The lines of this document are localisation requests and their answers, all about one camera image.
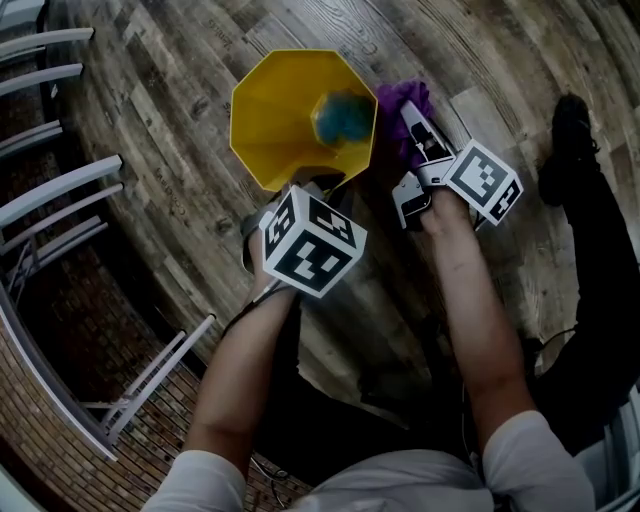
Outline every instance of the wooden floor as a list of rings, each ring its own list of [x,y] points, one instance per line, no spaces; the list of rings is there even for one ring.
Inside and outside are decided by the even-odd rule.
[[[537,195],[558,97],[585,98],[600,161],[640,250],[640,37],[632,2],[615,0],[53,0],[49,28],[93,26],[53,61],[82,61],[62,87],[90,159],[114,152],[126,192],[110,202],[169,298],[163,313],[218,332],[250,285],[241,219],[268,197],[229,149],[233,87],[270,50],[337,49],[373,87],[419,77],[435,118],[462,148],[473,136],[516,168],[525,196],[480,239],[514,324],[548,339],[575,322],[571,232]],[[366,256],[322,301],[304,306],[301,367],[357,401],[364,370],[390,394],[428,387],[420,323],[443,317],[424,236],[398,228],[384,158],[356,180]],[[197,347],[206,360],[212,336]]]

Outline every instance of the white sleeve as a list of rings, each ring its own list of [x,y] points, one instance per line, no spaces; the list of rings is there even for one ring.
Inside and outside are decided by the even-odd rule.
[[[519,512],[595,510],[593,487],[547,420],[525,411],[496,430],[482,465],[493,494],[509,496]]]
[[[241,512],[246,482],[231,462],[198,450],[178,455],[142,512]]]

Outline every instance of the white shirt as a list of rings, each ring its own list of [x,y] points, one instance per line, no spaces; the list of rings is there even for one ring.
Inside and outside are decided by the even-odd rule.
[[[301,512],[491,512],[493,495],[519,512],[595,510],[582,466],[537,411],[504,423],[483,455],[485,482],[456,457],[432,450],[378,455],[338,473],[296,502]],[[245,481],[229,461],[187,451],[143,512],[240,512]]]

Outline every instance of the blue sponge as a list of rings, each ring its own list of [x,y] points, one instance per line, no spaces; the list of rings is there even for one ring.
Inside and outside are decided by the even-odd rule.
[[[330,92],[315,119],[320,141],[329,146],[341,139],[358,142],[373,131],[374,103],[350,91]]]

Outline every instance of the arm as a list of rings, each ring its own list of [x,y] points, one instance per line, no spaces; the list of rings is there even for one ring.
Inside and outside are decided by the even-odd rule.
[[[249,300],[269,283],[260,265],[258,233],[249,240],[256,280]],[[224,457],[246,476],[254,432],[264,411],[280,329],[295,291],[277,292],[234,325],[204,375],[185,450]]]
[[[484,450],[500,425],[535,410],[520,342],[491,282],[466,204],[450,190],[437,190],[421,221],[433,240],[453,350]]]

